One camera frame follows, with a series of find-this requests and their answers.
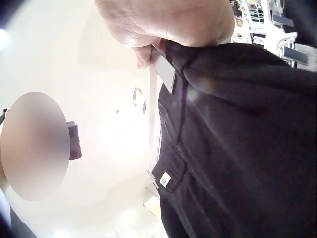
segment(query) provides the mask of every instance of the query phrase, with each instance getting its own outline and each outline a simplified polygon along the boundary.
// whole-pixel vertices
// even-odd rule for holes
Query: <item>drawstring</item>
[[[185,80],[183,80],[183,86],[182,86],[181,117],[180,117],[178,137],[177,137],[176,143],[180,143],[181,140],[182,140],[183,126],[184,126],[184,123],[185,123],[187,89],[188,89],[188,81],[185,79]]]

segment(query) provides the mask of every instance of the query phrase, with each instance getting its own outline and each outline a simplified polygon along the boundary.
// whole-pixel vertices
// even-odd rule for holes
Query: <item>white label tag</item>
[[[162,184],[164,187],[168,184],[168,182],[171,180],[171,177],[168,175],[167,172],[163,174],[163,176],[160,179],[160,184]]]

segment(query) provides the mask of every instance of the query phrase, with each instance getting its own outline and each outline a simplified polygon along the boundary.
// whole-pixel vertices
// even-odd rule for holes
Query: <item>person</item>
[[[167,39],[175,86],[159,94],[152,174],[168,236],[315,237],[316,74],[260,47],[226,44],[227,0],[94,2],[138,68]]]
[[[4,111],[3,120],[5,120],[8,110]],[[35,234],[30,230],[30,228],[21,221],[19,216],[11,208],[10,204],[5,198],[5,192],[9,187],[8,180],[5,176],[2,163],[0,163],[0,233],[2,237],[14,237],[14,238],[36,238]]]

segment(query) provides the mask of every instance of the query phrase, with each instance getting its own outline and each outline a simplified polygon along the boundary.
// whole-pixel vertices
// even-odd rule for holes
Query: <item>white ceiling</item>
[[[122,238],[164,237],[161,222],[142,206],[151,183],[149,123],[132,95],[140,87],[148,96],[148,71],[136,69],[133,52],[110,36],[90,0],[29,0],[6,32],[0,108],[27,92],[46,93],[79,125],[83,154],[43,201],[9,189],[22,220],[38,238],[118,238],[117,230]]]

